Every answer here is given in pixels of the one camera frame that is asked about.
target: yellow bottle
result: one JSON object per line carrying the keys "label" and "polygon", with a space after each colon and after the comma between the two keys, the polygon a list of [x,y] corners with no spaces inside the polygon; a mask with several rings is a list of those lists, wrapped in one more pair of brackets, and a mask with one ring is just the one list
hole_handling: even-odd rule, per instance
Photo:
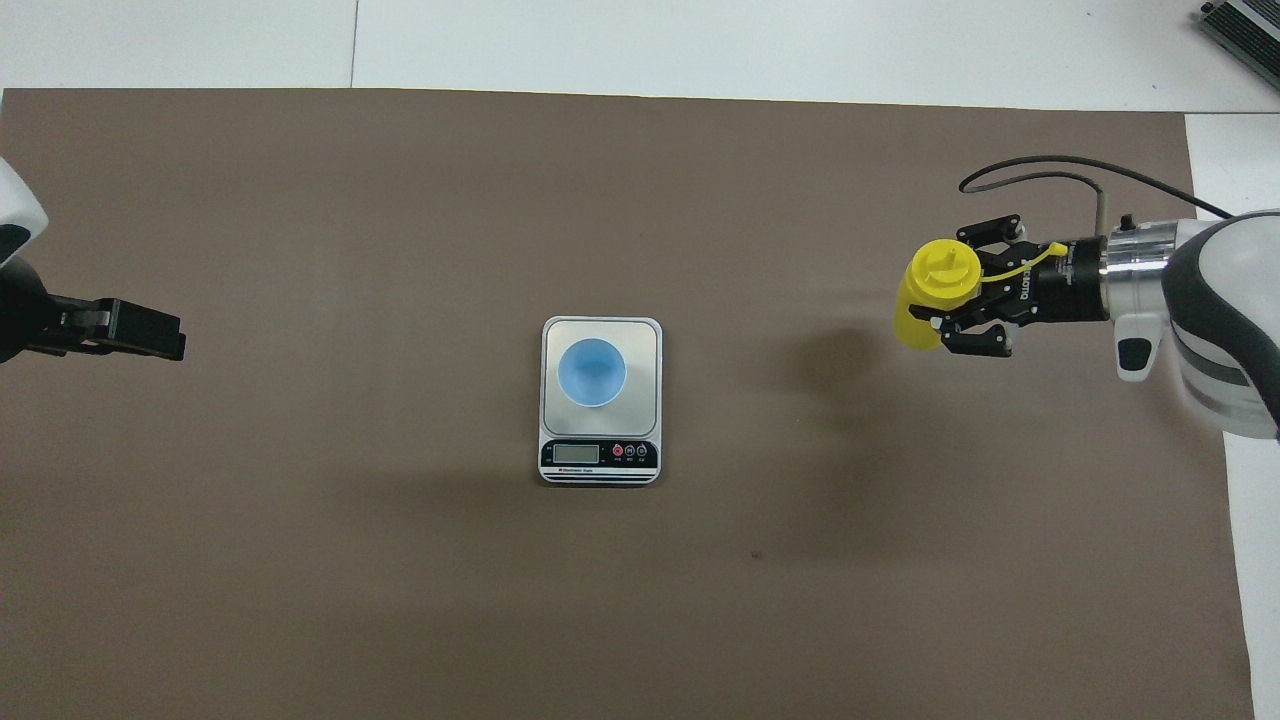
{"label": "yellow bottle", "polygon": [[925,320],[908,311],[909,305],[955,310],[978,295],[982,263],[972,247],[959,240],[934,240],[915,251],[902,274],[893,309],[893,333],[908,347],[932,350],[942,341]]}

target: white tile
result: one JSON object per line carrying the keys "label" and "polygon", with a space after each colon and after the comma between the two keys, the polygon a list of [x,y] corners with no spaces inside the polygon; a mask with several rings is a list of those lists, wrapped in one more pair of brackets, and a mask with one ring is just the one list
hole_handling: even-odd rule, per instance
{"label": "white tile", "polygon": [[356,0],[3,0],[0,87],[346,87]]}
{"label": "white tile", "polygon": [[362,0],[357,87],[1274,111],[1188,0]]}
{"label": "white tile", "polygon": [[[1188,115],[1196,195],[1233,213],[1280,208],[1280,115]],[[1235,569],[1253,708],[1280,719],[1280,446],[1226,436]]]}

